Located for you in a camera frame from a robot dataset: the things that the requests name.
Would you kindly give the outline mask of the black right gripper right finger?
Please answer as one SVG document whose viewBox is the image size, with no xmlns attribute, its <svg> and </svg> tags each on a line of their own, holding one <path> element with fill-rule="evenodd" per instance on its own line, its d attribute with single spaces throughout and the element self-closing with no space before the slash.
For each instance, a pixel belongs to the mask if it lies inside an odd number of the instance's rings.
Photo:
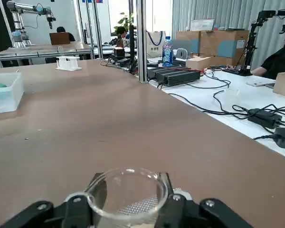
<svg viewBox="0 0 285 228">
<path fill-rule="evenodd" d="M 250 228 L 235 211 L 217 198 L 206 198 L 199 204 L 173 192 L 168 173 L 160 173 L 168 197 L 156 219 L 158 228 Z"/>
</svg>

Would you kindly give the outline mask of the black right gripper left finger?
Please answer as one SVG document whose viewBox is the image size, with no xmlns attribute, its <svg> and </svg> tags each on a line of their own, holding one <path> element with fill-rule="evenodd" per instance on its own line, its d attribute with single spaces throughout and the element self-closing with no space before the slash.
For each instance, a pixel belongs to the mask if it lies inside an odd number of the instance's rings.
<svg viewBox="0 0 285 228">
<path fill-rule="evenodd" d="M 95 212 L 89 200 L 100 206 L 105 205 L 105 184 L 101 190 L 92 190 L 89 185 L 85 192 L 70 195 L 58 206 L 50 201 L 36 201 L 5 223 L 1 228 L 88 228 L 96 224 Z"/>
</svg>

